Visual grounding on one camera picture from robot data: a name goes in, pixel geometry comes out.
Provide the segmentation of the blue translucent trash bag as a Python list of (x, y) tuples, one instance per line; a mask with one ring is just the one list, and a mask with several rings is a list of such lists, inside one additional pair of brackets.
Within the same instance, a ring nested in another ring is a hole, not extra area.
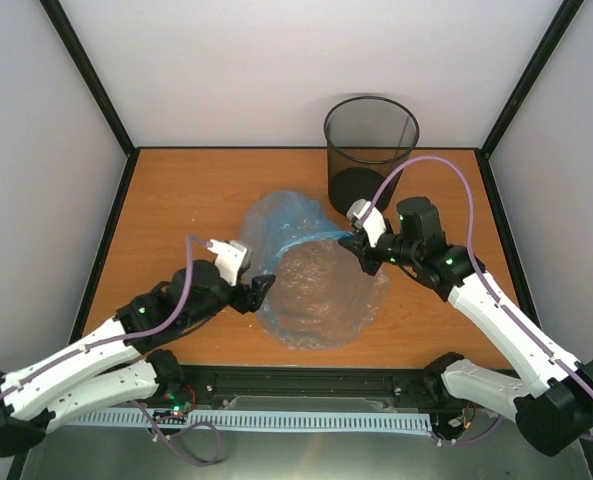
[(331, 349), (375, 320), (390, 280), (362, 271), (338, 244), (348, 235), (299, 192), (275, 191), (248, 209), (239, 239), (252, 249), (253, 277), (276, 276), (257, 312), (266, 333), (291, 349)]

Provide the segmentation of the black mesh trash bin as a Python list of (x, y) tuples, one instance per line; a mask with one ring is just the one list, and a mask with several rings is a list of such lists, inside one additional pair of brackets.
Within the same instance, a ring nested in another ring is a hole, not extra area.
[(372, 199), (383, 180), (409, 158), (420, 126), (402, 104), (363, 95), (335, 105), (324, 119), (323, 133), (328, 198), (344, 215), (355, 201)]

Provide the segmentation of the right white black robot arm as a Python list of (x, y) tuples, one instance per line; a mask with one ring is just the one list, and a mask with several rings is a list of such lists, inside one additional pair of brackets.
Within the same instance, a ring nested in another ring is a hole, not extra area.
[(550, 457), (593, 428), (593, 360), (583, 363), (556, 344), (465, 246), (449, 243), (428, 198), (404, 199), (396, 210), (398, 232), (369, 201), (355, 201), (347, 212), (355, 231), (340, 245), (369, 275), (384, 263), (411, 269), (417, 283), (467, 317), (515, 371), (508, 376), (461, 355), (444, 355), (435, 363), (436, 397), (470, 401), (499, 414)]

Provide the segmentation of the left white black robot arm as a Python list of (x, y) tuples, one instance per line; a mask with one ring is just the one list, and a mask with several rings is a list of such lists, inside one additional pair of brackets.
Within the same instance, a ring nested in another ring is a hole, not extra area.
[(275, 275), (229, 284), (216, 265), (195, 260), (136, 296), (92, 333), (49, 358), (0, 371), (0, 458), (26, 452), (69, 421), (129, 401), (173, 402), (185, 375), (166, 344), (226, 308), (257, 311)]

